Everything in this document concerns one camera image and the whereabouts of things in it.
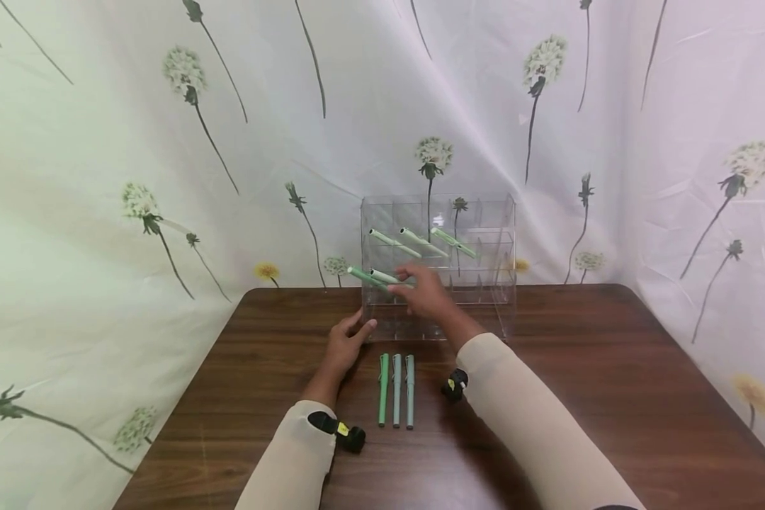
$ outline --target left hand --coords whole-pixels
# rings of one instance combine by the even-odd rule
[[[349,336],[349,331],[360,321],[362,314],[361,308],[357,310],[355,315],[344,318],[331,329],[327,352],[323,356],[320,369],[340,377],[343,377],[351,369],[351,366],[357,361],[357,355],[360,354],[361,345],[377,327],[377,321],[371,319],[363,324],[363,327],[354,336]]]

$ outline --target wooden table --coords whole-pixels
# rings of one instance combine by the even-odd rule
[[[647,510],[765,510],[764,448],[633,292],[545,285],[521,286],[518,296],[509,344]],[[232,510],[325,334],[359,304],[356,289],[244,296],[115,509]],[[413,431],[377,426],[383,352],[416,356]],[[323,510],[538,508],[468,405],[449,406],[438,392],[453,366],[442,342],[365,350],[336,411],[367,431],[367,444],[360,456],[336,452]]]

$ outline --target clear acrylic organizer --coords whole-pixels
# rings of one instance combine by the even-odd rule
[[[376,269],[395,276],[395,268],[411,260],[434,269],[453,300],[489,332],[502,339],[516,319],[516,203],[510,194],[461,195],[467,210],[458,213],[453,201],[460,195],[433,195],[431,220],[425,195],[382,195],[363,198],[361,205],[362,269]],[[431,244],[449,254],[443,257],[400,235],[400,229],[429,238],[430,227],[440,227],[476,257],[469,257],[435,235]],[[368,235],[377,230],[421,254],[415,259],[397,247]],[[363,283],[363,318],[377,319],[372,340],[443,339],[436,324],[408,315],[397,296]]]

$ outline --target arm sleeve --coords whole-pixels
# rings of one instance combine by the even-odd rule
[[[564,404],[502,340],[480,334],[457,362],[467,372],[468,403],[521,464],[545,510],[644,510]]]
[[[300,401],[289,409],[263,452],[234,510],[317,510],[323,479],[334,457],[335,437],[308,421],[332,409]]]

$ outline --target white curtain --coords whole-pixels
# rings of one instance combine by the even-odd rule
[[[765,0],[0,0],[0,509],[110,508],[244,292],[355,285],[429,175],[765,444]]]

